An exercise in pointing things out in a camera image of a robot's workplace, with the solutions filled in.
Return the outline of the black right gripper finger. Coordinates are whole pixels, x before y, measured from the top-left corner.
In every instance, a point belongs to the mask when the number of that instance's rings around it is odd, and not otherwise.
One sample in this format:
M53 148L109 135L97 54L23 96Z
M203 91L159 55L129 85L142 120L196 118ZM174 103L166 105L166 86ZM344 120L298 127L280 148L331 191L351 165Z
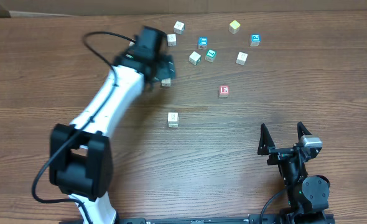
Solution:
M311 135L312 133L304 126L304 124L300 121L297 123L297 135L298 140L301 139L304 135Z
M263 123L261 125L261 135L258 146L258 155L269 155L271 150L275 150L275 144L269 133L267 126Z

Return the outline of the wooden leaf number two block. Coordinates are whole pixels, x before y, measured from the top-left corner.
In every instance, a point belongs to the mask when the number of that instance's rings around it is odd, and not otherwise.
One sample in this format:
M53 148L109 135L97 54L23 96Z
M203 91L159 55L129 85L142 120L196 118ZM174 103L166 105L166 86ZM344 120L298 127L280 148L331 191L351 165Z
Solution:
M168 113L167 122L169 124L178 124L179 123L178 113Z

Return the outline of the red E wooden block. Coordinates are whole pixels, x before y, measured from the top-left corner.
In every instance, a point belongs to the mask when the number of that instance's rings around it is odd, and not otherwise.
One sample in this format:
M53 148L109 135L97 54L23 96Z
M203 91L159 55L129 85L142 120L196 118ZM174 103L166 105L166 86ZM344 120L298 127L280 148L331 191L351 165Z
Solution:
M218 97L219 98L226 98L230 94L230 88L228 85L221 85L219 87Z

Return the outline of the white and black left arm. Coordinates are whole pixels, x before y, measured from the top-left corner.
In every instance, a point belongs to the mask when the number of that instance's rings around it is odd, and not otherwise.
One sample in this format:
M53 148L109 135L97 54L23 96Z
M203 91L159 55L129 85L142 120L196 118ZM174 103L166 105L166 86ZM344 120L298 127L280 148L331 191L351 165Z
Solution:
M110 139L130 104L144 91L175 77L171 55L140 61L117 56L90 104L70 124L57 124L50 135L50 182L74 202L79 223L117 223L108 188L113 178Z

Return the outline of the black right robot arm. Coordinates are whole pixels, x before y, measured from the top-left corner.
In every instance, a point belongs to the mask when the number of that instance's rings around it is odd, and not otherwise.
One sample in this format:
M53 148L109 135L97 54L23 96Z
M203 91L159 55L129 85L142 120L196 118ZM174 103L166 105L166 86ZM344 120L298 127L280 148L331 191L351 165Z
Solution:
M261 125L258 154L267 156L269 166L277 165L284 180L284 189L272 196L263 206L258 223L331 224L333 215L325 213L329 207L330 181L323 175L309 176L305 163L317 157L322 140L313 135L303 123L297 123L298 142L292 147L276 148L265 124ZM273 200L287 194L288 208L267 217L266 209Z

